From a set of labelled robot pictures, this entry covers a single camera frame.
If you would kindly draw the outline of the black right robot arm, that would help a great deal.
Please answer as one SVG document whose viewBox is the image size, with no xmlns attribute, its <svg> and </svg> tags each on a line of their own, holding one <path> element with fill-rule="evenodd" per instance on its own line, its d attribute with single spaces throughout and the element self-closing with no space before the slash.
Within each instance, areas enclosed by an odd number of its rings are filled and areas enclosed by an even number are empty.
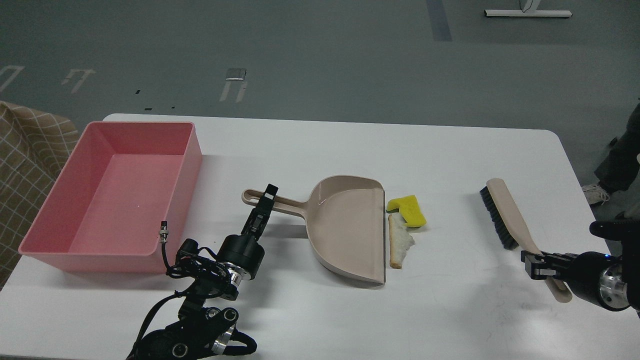
<svg viewBox="0 0 640 360">
<path fill-rule="evenodd" d="M 534 253 L 522 250 L 521 262 L 531 280 L 563 284 L 573 295 L 609 312 L 640 307 L 638 219 L 596 220 L 590 234 L 621 246 L 618 256 L 598 251 Z"/>
</svg>

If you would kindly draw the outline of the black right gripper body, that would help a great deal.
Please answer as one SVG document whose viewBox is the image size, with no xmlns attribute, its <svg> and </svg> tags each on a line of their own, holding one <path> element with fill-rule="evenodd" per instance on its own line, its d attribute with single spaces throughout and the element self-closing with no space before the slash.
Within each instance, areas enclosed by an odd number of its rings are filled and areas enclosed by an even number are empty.
<svg viewBox="0 0 640 360">
<path fill-rule="evenodd" d="M 596 251 L 579 254 L 570 264 L 570 290 L 579 299 L 597 306 L 607 306 L 601 291 L 602 275 L 613 264 L 613 257 Z"/>
</svg>

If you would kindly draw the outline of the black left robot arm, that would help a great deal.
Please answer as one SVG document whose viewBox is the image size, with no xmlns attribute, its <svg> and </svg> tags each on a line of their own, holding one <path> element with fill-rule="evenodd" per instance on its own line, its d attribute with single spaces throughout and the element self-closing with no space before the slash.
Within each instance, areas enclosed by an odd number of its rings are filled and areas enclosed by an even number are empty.
<svg viewBox="0 0 640 360">
<path fill-rule="evenodd" d="M 192 278 L 183 291 L 158 301 L 147 313 L 135 338 L 130 360 L 202 360 L 214 356 L 253 354 L 256 341 L 237 328 L 239 312 L 227 307 L 207 307 L 207 300 L 221 298 L 234 301 L 243 280 L 253 280 L 258 273 L 265 249 L 259 244 L 275 206 L 278 187 L 269 184 L 258 199 L 240 234 L 228 235 L 218 252 L 186 239 L 169 264 L 166 244 L 169 231 L 163 221 L 158 233 L 166 275 L 174 280 Z M 154 317 L 168 301 L 183 299 L 178 320 L 163 329 L 149 332 Z"/>
</svg>

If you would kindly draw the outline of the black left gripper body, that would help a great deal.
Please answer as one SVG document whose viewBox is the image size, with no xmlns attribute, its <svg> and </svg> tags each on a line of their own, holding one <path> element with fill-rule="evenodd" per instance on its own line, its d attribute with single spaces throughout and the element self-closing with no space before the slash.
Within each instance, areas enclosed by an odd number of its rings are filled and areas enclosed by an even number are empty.
<svg viewBox="0 0 640 360">
<path fill-rule="evenodd" d="M 253 234 L 228 235 L 217 252 L 218 262 L 235 265 L 247 273 L 250 280 L 256 278 L 264 257 L 265 249 Z"/>
</svg>

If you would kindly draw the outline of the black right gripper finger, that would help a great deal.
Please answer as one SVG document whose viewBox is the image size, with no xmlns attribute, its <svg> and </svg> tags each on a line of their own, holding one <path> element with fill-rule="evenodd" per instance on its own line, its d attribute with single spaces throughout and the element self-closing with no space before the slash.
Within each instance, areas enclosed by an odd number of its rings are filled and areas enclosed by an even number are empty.
<svg viewBox="0 0 640 360">
<path fill-rule="evenodd" d="M 526 273 L 563 273 L 567 272 L 578 258 L 576 253 L 534 253 L 521 250 L 520 259 L 525 264 Z"/>
<path fill-rule="evenodd" d="M 576 274 L 570 269 L 569 263 L 526 262 L 525 271 L 531 280 L 576 280 Z"/>
</svg>

